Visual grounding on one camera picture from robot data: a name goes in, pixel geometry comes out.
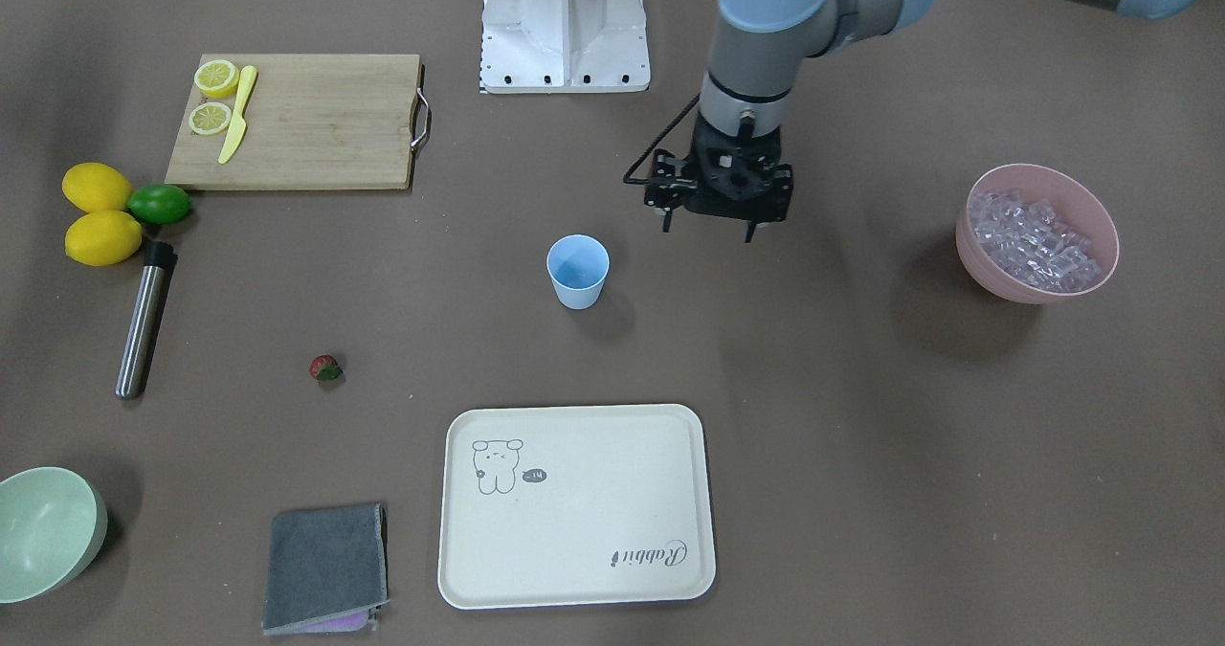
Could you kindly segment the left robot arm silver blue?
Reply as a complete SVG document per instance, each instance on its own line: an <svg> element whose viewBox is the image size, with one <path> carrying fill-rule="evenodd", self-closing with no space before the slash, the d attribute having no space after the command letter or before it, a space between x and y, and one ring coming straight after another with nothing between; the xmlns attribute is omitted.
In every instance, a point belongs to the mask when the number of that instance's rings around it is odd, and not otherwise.
<svg viewBox="0 0 1225 646"><path fill-rule="evenodd" d="M746 240L786 218L793 170L782 161L782 121L801 63L858 40L888 36L927 15L936 0L717 0L718 17L702 88L685 108L695 114L688 152L650 143L639 156L643 202L662 217L686 210L740 219ZM1197 0L1060 0L1132 18L1169 18Z"/></svg>

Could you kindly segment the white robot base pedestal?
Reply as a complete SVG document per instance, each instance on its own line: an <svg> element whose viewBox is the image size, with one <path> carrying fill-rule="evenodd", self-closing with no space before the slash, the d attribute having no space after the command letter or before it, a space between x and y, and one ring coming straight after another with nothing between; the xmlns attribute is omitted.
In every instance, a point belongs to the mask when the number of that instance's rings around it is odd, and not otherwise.
<svg viewBox="0 0 1225 646"><path fill-rule="evenodd" d="M644 0L481 0L479 88L612 94L649 88Z"/></svg>

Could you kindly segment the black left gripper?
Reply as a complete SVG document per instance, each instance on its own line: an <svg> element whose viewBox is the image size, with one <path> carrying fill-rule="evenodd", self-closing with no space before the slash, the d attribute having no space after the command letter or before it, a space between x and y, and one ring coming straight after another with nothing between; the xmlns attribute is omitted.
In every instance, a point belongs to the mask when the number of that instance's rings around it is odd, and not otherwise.
<svg viewBox="0 0 1225 646"><path fill-rule="evenodd" d="M671 230L674 211L688 210L744 219L745 244L752 243L757 222L783 222L791 210L793 169L780 157L779 127L745 139L737 127L723 134L699 116L685 158L668 150L652 154L644 206L660 211L665 234Z"/></svg>

